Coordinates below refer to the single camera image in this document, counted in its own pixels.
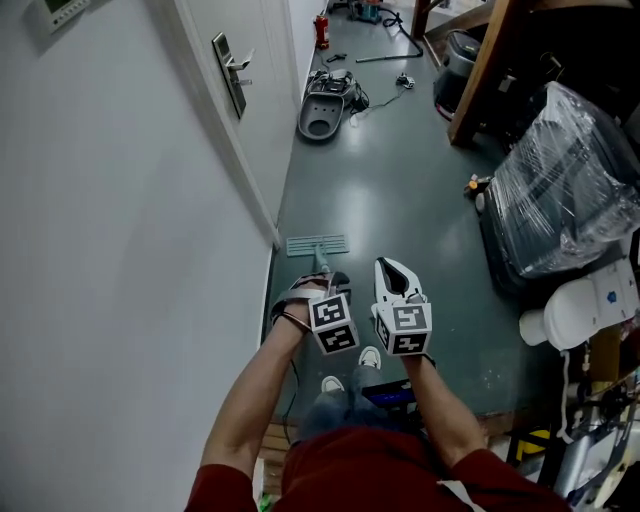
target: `person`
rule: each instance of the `person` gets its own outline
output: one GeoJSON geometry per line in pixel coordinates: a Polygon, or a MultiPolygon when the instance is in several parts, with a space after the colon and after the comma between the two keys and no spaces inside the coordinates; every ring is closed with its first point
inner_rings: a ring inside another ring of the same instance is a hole
{"type": "MultiPolygon", "coordinates": [[[[257,510],[253,470],[306,334],[303,324],[309,324],[306,302],[289,303],[232,386],[206,441],[187,512],[257,510]]],[[[382,383],[380,354],[366,347],[347,391],[337,378],[324,379],[287,454],[275,512],[569,510],[487,450],[475,416],[428,358],[406,356],[403,363],[428,441],[362,396],[363,387],[382,383]]]]}

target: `gray plastic tray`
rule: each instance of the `gray plastic tray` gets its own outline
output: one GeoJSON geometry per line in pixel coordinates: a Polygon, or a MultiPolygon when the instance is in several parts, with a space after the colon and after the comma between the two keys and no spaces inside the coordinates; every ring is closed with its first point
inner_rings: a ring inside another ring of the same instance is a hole
{"type": "Polygon", "coordinates": [[[340,126],[344,100],[335,94],[312,92],[305,99],[298,117],[298,130],[310,140],[326,140],[340,126]]]}

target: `red shirt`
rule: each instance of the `red shirt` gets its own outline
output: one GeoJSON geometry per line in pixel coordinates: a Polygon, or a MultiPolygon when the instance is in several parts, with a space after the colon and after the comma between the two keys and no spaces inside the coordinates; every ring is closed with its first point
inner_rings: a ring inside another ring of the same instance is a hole
{"type": "MultiPolygon", "coordinates": [[[[459,480],[487,512],[569,511],[553,492],[520,476],[489,450],[446,471],[416,437],[377,428],[343,428],[287,455],[274,512],[389,512],[470,508],[440,480],[459,480]]],[[[255,511],[251,480],[222,465],[198,470],[187,512],[255,511]]]]}

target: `wooden floor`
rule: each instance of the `wooden floor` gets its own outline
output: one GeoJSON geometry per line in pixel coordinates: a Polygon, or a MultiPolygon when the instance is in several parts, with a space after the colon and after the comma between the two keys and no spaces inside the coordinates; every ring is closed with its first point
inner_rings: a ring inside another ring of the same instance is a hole
{"type": "MultiPolygon", "coordinates": [[[[289,426],[287,431],[290,438],[295,438],[295,427],[289,426]]],[[[269,425],[260,449],[260,458],[264,460],[263,494],[270,494],[276,499],[282,494],[282,468],[288,450],[289,443],[282,425],[276,423],[269,425]]]]}

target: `green floor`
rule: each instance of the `green floor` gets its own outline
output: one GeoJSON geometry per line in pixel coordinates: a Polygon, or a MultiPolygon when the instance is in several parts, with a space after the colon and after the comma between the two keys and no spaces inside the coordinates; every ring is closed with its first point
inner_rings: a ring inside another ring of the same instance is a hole
{"type": "MultiPolygon", "coordinates": [[[[403,16],[410,26],[411,16],[403,16]]],[[[373,264],[396,259],[418,274],[433,308],[430,353],[451,386],[476,413],[513,410],[544,400],[549,372],[559,364],[550,346],[527,347],[518,333],[518,305],[501,298],[487,268],[477,217],[462,195],[472,174],[493,173],[504,155],[497,143],[476,136],[473,148],[449,145],[447,121],[432,103],[436,72],[428,57],[356,64],[360,57],[406,53],[408,41],[397,29],[354,23],[345,13],[330,19],[331,48],[348,54],[332,69],[351,70],[372,104],[396,94],[395,78],[406,72],[416,80],[390,105],[363,119],[345,117],[337,137],[314,146],[297,139],[280,212],[284,238],[344,233],[348,254],[330,256],[333,269],[352,281],[352,314],[363,345],[379,346],[371,327],[373,264]]],[[[311,272],[312,258],[275,256],[271,301],[300,275],[311,272]]],[[[298,354],[300,389],[291,418],[299,418],[319,392],[326,375],[345,382],[359,351],[322,356],[309,338],[298,354]]],[[[389,380],[406,378],[401,362],[384,357],[389,380]]],[[[278,405],[291,399],[292,375],[278,405]]]]}

